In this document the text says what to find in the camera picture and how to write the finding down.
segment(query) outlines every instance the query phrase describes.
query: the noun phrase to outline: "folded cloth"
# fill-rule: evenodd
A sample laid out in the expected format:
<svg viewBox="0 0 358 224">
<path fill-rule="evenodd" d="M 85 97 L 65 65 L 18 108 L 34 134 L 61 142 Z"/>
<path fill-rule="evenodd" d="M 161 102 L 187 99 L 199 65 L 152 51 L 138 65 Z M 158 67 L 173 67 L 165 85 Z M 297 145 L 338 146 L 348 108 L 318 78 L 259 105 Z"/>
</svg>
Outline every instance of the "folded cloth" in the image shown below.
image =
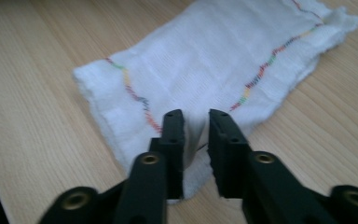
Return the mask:
<svg viewBox="0 0 358 224">
<path fill-rule="evenodd" d="M 127 171 L 159 137 L 163 115 L 182 109 L 189 198 L 212 173 L 201 137 L 209 109 L 228 112 L 248 135 L 357 26 L 345 8 L 315 0 L 198 0 L 135 46 L 76 68 L 74 77 Z"/>
</svg>

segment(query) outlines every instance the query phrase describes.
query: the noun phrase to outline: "rainbow thread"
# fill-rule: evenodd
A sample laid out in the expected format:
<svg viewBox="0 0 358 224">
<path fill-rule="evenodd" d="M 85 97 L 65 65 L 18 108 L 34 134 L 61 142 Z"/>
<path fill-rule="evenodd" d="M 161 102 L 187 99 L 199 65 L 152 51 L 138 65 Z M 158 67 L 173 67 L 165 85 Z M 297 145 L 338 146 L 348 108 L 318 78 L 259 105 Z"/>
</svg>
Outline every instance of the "rainbow thread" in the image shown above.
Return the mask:
<svg viewBox="0 0 358 224">
<path fill-rule="evenodd" d="M 129 75 L 128 69 L 122 65 L 119 65 L 119 64 L 113 62 L 110 58 L 105 58 L 105 59 L 107 62 L 112 64 L 115 68 L 121 70 L 123 77 L 124 77 L 124 84 L 126 86 L 127 93 L 132 97 L 133 100 L 142 103 L 142 105 L 144 106 L 145 118 L 147 120 L 147 123 L 149 123 L 150 126 L 152 126 L 152 128 L 157 133 L 161 133 L 161 131 L 162 131 L 161 127 L 155 122 L 155 120 L 153 119 L 153 116 L 150 112 L 149 101 L 142 96 L 138 96 L 135 93 L 135 91 L 133 90 L 133 88 L 131 86 L 131 80 L 130 80 L 130 75 Z"/>
<path fill-rule="evenodd" d="M 312 13 L 313 15 L 315 15 L 318 19 L 320 19 L 322 22 L 321 23 L 317 23 L 315 24 L 315 26 L 313 26 L 312 28 L 310 28 L 308 31 L 302 33 L 301 35 L 297 35 L 297 36 L 294 36 L 294 37 L 291 37 L 286 43 L 284 43 L 283 45 L 281 45 L 280 47 L 274 49 L 272 52 L 271 52 L 271 56 L 269 57 L 269 59 L 263 63 L 259 70 L 258 70 L 258 73 L 257 75 L 252 79 L 252 81 L 250 81 L 249 83 L 245 84 L 245 90 L 240 98 L 239 101 L 237 101 L 237 103 L 235 103 L 234 105 L 232 105 L 229 109 L 229 111 L 233 111 L 235 109 L 237 109 L 238 107 L 240 107 L 241 105 L 243 105 L 249 98 L 249 95 L 251 94 L 251 89 L 257 85 L 257 83 L 260 81 L 260 79 L 264 76 L 264 72 L 266 71 L 266 69 L 268 67 L 271 67 L 274 62 L 275 62 L 275 59 L 277 58 L 277 55 L 278 53 L 284 51 L 285 49 L 287 49 L 293 42 L 295 42 L 296 40 L 304 37 L 304 36 L 307 36 L 307 35 L 310 35 L 313 31 L 315 31 L 318 27 L 324 25 L 323 23 L 323 20 L 320 16 L 318 16 L 316 13 L 312 12 L 312 11 L 307 11 L 307 10 L 304 10 L 301 8 L 301 5 L 296 2 L 295 0 L 292 0 L 295 4 L 296 4 L 296 7 L 300 10 L 300 11 L 303 11 L 303 12 L 306 12 L 306 13 Z"/>
</svg>

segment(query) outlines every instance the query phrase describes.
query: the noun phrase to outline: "wooden table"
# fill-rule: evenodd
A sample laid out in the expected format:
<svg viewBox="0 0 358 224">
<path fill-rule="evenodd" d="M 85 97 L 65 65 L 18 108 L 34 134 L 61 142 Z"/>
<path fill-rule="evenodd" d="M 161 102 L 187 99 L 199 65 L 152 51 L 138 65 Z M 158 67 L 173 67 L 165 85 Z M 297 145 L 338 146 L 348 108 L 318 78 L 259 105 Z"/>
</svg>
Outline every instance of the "wooden table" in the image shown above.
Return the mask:
<svg viewBox="0 0 358 224">
<path fill-rule="evenodd" d="M 358 15 L 358 1 L 324 0 Z M 72 80 L 72 69 L 123 50 L 190 1 L 0 1 L 0 199 L 11 223 L 36 223 L 66 189 L 125 178 Z M 321 58 L 249 138 L 326 194 L 358 186 L 358 29 Z M 243 223 L 211 179 L 169 208 L 169 223 Z"/>
</svg>

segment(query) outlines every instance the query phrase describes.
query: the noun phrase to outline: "white cloth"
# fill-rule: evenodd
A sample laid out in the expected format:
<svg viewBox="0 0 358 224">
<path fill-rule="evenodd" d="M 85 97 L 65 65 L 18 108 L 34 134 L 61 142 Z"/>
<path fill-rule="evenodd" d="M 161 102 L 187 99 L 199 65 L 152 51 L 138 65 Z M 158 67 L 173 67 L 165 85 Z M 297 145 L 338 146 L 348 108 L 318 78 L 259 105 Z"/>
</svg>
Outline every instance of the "white cloth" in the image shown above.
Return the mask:
<svg viewBox="0 0 358 224">
<path fill-rule="evenodd" d="M 319 55 L 358 26 L 315 0 L 199 0 L 137 45 L 78 67 L 75 80 L 103 136 L 129 171 L 159 137 L 162 116 L 185 115 L 185 197 L 211 176 L 201 137 L 210 108 L 245 135 L 311 73 Z"/>
</svg>

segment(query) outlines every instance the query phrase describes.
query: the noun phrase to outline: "white towel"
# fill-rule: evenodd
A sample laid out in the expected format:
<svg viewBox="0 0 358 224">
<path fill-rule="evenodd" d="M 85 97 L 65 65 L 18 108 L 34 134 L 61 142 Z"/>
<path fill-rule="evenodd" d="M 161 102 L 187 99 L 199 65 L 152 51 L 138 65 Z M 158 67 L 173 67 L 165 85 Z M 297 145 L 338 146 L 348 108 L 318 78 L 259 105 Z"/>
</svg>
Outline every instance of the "white towel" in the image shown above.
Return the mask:
<svg viewBox="0 0 358 224">
<path fill-rule="evenodd" d="M 201 137 L 210 108 L 245 135 L 343 42 L 358 18 L 315 0 L 198 0 L 137 45 L 78 67 L 75 80 L 115 156 L 129 171 L 159 137 L 162 116 L 182 109 L 191 197 L 211 176 Z"/>
</svg>

